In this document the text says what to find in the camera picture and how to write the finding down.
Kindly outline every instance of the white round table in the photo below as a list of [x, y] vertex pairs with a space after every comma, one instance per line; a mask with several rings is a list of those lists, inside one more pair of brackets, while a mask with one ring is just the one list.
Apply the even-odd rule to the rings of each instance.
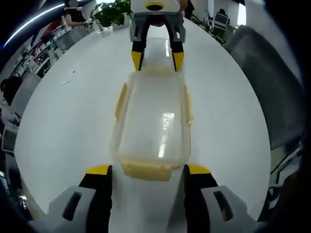
[[[209, 168], [258, 219], [269, 182], [270, 145], [259, 101], [244, 73], [209, 34], [184, 26], [183, 75], [192, 97], [190, 163]], [[167, 37], [151, 27], [148, 37]], [[92, 33], [69, 49], [31, 96], [15, 156], [34, 200], [49, 203], [85, 170], [112, 162], [110, 142], [122, 86], [134, 71], [128, 29]]]

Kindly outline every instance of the person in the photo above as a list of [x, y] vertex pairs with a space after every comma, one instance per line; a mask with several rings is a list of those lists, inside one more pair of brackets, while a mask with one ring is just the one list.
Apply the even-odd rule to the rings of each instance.
[[194, 6], [190, 0], [188, 0], [184, 11], [185, 11], [185, 18], [190, 20], [192, 12], [194, 11]]
[[3, 92], [3, 97], [9, 106], [11, 106], [14, 96], [22, 82], [23, 81], [19, 76], [11, 76], [1, 82], [0, 90]]
[[69, 27], [87, 26], [88, 23], [82, 15], [82, 7], [77, 0], [65, 0], [66, 23]]
[[[180, 7], [179, 12], [185, 11], [188, 5], [188, 1], [190, 0], [179, 0], [179, 7]], [[156, 26], [156, 27], [162, 27], [164, 25], [162, 17], [161, 16], [155, 17], [151, 25]]]
[[219, 14], [222, 14], [224, 16], [227, 16], [227, 14], [225, 13], [225, 10], [220, 8], [219, 11], [218, 11]]

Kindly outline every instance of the robotic arm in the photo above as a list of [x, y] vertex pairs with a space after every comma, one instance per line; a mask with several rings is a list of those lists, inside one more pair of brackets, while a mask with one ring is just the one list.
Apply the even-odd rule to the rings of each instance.
[[176, 0], [132, 0], [132, 25], [130, 28], [132, 59], [136, 70], [141, 69], [150, 25], [163, 22], [168, 30], [175, 71], [179, 71], [184, 59], [183, 43], [186, 30], [184, 19]]
[[[88, 170], [79, 186], [51, 202], [49, 214], [30, 224], [40, 233], [107, 233], [112, 176], [111, 165]], [[218, 186], [208, 169], [187, 164], [183, 177], [187, 232], [254, 232], [256, 222], [246, 204], [226, 186]]]

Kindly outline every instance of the wall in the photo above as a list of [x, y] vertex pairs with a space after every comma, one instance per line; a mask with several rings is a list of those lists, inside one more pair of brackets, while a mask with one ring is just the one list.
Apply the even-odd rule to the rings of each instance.
[[211, 16], [215, 16], [219, 9], [225, 10], [226, 14], [229, 16], [230, 25], [237, 28], [239, 4], [232, 0], [214, 0], [214, 14], [211, 14]]
[[208, 11], [210, 16], [214, 16], [214, 0], [208, 0]]
[[50, 26], [50, 23], [38, 32], [38, 35], [36, 36], [35, 41], [34, 41], [34, 45], [36, 45], [39, 42], [43, 33], [45, 33], [45, 31], [47, 30], [49, 26]]
[[194, 6], [193, 14], [196, 15], [199, 19], [206, 19], [208, 0], [191, 0], [191, 2]]
[[259, 0], [246, 0], [246, 25], [261, 34], [276, 49], [283, 61], [302, 83], [299, 66], [287, 43], [287, 40], [276, 23], [264, 9]]
[[83, 12], [86, 18], [89, 18], [89, 14], [91, 14], [91, 11], [95, 9], [96, 5], [97, 5], [96, 1], [93, 0], [83, 6]]

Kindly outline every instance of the potted plant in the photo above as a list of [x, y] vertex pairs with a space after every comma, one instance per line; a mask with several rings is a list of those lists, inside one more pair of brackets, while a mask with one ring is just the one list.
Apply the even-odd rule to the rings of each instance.
[[95, 15], [99, 12], [98, 9], [94, 9], [91, 11], [91, 13], [89, 14], [89, 16], [91, 17], [92, 19], [92, 22], [93, 22], [93, 27], [96, 31], [96, 33], [101, 33], [104, 31], [103, 27], [102, 27], [102, 24], [100, 23], [100, 21], [95, 17]]
[[103, 27], [113, 29], [130, 25], [131, 1], [115, 0], [113, 3], [100, 3], [91, 12], [91, 17], [98, 20]]

